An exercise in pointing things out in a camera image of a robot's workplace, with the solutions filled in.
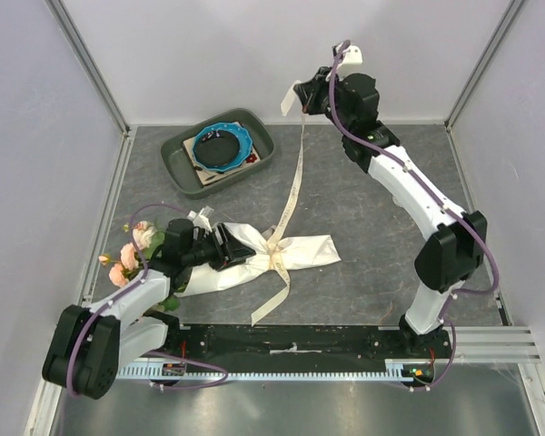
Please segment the white wrapping paper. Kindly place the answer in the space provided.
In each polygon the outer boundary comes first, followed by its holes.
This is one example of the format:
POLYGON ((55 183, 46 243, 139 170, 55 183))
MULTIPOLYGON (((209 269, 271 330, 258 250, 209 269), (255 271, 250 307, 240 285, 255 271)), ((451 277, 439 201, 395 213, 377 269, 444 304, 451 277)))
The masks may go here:
POLYGON ((204 264, 192 269, 191 278, 179 297, 221 292, 250 282, 281 265, 286 272, 337 263, 341 257, 329 235, 297 236, 267 243, 263 235, 246 223, 224 225, 237 240, 252 248, 255 255, 245 263, 217 272, 204 264))

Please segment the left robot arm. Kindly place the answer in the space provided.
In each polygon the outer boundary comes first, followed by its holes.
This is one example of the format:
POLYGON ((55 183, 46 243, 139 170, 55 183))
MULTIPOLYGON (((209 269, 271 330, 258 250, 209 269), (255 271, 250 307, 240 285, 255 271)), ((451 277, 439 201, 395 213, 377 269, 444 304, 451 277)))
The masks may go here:
POLYGON ((193 268, 220 273, 256 255, 229 223, 204 230, 189 219, 173 219, 144 268, 125 286, 87 307, 72 304, 61 313, 45 356, 42 377, 76 395, 99 399, 117 373, 154 350, 174 356, 181 335, 159 315, 146 311, 188 283, 193 268))

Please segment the pink artificial flower bouquet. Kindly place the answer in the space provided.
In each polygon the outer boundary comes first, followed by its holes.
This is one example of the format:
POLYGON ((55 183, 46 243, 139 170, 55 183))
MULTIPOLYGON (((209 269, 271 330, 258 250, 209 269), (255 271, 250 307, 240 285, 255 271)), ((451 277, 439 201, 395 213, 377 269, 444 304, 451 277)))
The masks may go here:
POLYGON ((131 235, 117 259, 109 253, 98 256, 99 263, 109 267, 108 278, 117 288, 127 285, 144 268, 143 260, 150 262, 154 250, 164 242, 164 231, 149 221, 136 223, 131 235))

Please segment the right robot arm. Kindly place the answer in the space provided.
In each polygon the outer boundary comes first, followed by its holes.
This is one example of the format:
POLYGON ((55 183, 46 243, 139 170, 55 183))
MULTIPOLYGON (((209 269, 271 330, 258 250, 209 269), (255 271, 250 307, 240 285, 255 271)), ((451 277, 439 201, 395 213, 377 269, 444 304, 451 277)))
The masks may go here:
POLYGON ((292 86, 307 115, 324 115, 342 134, 351 161, 387 189, 416 223, 424 245, 414 261, 419 288, 400 319, 400 351, 419 357, 442 326, 441 311, 451 292, 481 266, 488 223, 466 213, 416 168, 399 138, 379 119, 380 95, 366 74, 333 76, 329 67, 292 86))

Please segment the cream printed ribbon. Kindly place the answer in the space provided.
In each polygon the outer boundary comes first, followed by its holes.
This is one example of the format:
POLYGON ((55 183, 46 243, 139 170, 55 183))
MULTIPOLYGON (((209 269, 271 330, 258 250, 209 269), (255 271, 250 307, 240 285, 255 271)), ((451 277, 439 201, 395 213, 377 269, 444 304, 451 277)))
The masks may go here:
POLYGON ((281 305, 288 297, 291 290, 291 277, 284 266, 282 259, 282 248, 279 243, 284 236, 284 232, 292 219, 292 215, 296 209, 299 193, 302 186, 302 173, 303 173, 303 142, 305 133, 305 114, 301 112, 301 134, 300 134, 300 146, 297 159, 297 165, 295 173, 292 179, 292 187, 289 192, 287 202, 281 214, 281 218, 277 223, 272 235, 266 242, 267 253, 269 255, 269 270, 276 272, 284 282, 284 287, 278 291, 271 299, 269 299, 260 308, 251 314, 251 326, 254 327, 265 316, 281 305))

